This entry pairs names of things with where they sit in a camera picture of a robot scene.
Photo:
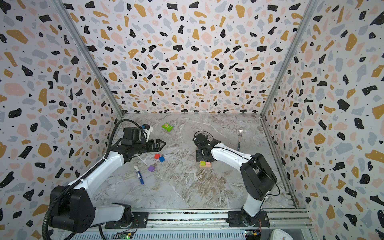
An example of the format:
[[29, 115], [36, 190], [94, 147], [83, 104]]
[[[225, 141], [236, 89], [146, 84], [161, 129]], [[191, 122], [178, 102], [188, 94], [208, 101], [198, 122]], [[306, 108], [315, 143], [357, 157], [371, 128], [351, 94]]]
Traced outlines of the green snack packet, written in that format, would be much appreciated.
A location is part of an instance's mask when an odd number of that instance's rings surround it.
[[168, 133], [172, 131], [172, 129], [174, 128], [172, 125], [170, 125], [169, 123], [165, 123], [162, 125], [162, 128], [165, 129]]

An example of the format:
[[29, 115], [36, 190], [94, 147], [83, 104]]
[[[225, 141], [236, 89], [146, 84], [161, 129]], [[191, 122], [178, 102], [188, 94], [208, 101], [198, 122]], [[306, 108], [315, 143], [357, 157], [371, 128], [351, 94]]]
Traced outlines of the white object bottom right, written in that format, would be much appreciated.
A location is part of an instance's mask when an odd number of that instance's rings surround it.
[[294, 240], [294, 238], [281, 229], [275, 229], [271, 233], [270, 240]]

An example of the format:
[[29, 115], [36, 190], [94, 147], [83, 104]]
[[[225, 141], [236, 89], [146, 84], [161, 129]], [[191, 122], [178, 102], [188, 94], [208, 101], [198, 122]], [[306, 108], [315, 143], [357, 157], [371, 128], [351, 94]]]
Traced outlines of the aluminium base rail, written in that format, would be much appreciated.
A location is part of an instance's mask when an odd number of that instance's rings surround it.
[[254, 224], [242, 222], [236, 209], [158, 209], [133, 211], [127, 227], [106, 224], [107, 240], [286, 240], [317, 239], [304, 209], [263, 209]]

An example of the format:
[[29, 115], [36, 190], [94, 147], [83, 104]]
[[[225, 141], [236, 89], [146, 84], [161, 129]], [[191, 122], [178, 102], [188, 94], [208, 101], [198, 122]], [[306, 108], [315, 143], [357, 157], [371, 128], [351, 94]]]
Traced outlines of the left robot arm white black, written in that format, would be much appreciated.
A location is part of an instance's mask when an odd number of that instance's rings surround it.
[[112, 203], [95, 207], [91, 197], [108, 177], [125, 163], [142, 153], [158, 153], [166, 142], [150, 139], [152, 128], [143, 125], [124, 128], [124, 135], [86, 173], [66, 186], [55, 187], [50, 194], [50, 205], [45, 214], [42, 235], [50, 239], [49, 228], [80, 234], [89, 228], [110, 225], [117, 228], [139, 228], [130, 205]]

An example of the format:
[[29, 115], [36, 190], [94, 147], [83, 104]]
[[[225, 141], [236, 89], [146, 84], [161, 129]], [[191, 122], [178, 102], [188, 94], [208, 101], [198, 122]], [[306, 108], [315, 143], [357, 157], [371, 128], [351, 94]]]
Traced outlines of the blue marker pen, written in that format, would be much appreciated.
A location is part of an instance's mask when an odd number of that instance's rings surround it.
[[144, 180], [143, 180], [142, 174], [141, 174], [141, 172], [140, 172], [138, 166], [134, 166], [134, 168], [135, 168], [137, 177], [138, 177], [138, 179], [139, 179], [141, 185], [143, 185], [143, 184], [144, 184]]

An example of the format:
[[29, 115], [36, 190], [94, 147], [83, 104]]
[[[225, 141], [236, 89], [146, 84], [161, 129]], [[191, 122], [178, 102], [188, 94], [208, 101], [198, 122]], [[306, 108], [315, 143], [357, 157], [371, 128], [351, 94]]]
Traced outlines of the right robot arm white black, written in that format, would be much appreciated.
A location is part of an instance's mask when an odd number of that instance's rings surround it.
[[210, 140], [201, 131], [194, 135], [197, 147], [197, 162], [223, 162], [241, 173], [247, 199], [240, 211], [228, 212], [230, 227], [254, 227], [263, 224], [265, 214], [262, 207], [265, 200], [272, 196], [273, 187], [277, 187], [277, 178], [265, 157], [256, 153], [249, 155], [231, 149], [217, 139]]

